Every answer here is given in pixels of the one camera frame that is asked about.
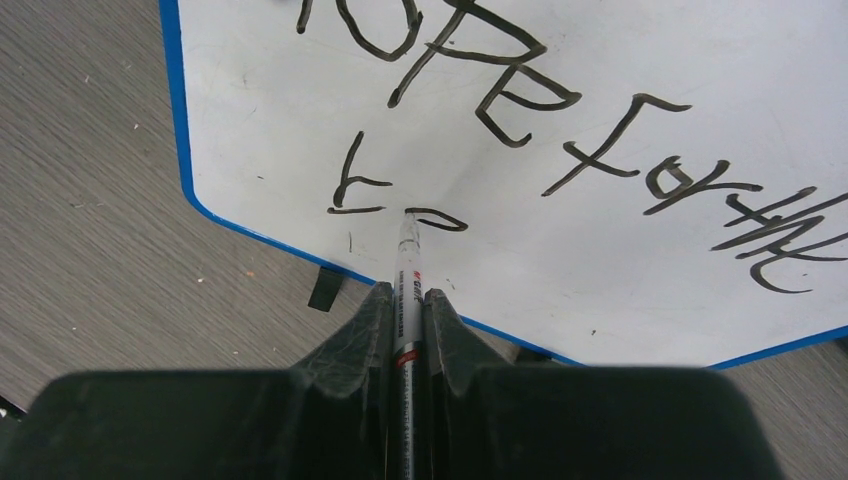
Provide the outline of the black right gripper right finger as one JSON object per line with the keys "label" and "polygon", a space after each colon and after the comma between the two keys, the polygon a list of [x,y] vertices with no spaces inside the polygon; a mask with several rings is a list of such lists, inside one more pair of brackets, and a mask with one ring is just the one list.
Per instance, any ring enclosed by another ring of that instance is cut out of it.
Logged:
{"label": "black right gripper right finger", "polygon": [[423,318],[438,479],[779,479],[745,396],[706,369],[511,363],[447,295]]}

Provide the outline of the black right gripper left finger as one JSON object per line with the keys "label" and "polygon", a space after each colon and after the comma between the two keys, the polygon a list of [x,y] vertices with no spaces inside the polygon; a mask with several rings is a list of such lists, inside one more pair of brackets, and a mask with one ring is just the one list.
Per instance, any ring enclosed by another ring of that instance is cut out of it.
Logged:
{"label": "black right gripper left finger", "polygon": [[381,479],[392,289],[285,369],[76,372],[1,452],[5,479]]}

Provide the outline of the white black marker pen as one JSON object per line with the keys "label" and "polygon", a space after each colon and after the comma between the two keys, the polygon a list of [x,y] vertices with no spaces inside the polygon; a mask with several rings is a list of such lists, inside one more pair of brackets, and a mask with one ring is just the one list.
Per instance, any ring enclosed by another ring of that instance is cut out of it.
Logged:
{"label": "white black marker pen", "polygon": [[387,440],[387,476],[391,479],[429,477],[422,303],[420,234],[415,215],[407,212],[397,244],[393,290],[391,422]]}

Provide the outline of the blue framed whiteboard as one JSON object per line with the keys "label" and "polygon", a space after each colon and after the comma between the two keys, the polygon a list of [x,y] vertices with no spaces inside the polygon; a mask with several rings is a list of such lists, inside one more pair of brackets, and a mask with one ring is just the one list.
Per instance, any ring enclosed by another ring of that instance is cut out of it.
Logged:
{"label": "blue framed whiteboard", "polygon": [[847,332],[843,1],[163,1],[183,191],[587,365]]}

